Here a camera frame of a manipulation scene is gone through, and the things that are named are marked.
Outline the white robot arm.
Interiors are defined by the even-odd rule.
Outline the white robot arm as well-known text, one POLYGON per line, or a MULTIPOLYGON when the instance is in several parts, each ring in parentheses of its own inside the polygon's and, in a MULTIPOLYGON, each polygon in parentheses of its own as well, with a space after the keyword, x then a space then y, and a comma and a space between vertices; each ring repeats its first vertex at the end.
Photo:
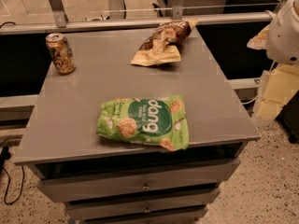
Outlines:
POLYGON ((266 54, 278 63, 299 64, 299 0, 288 0, 271 20, 266 54))

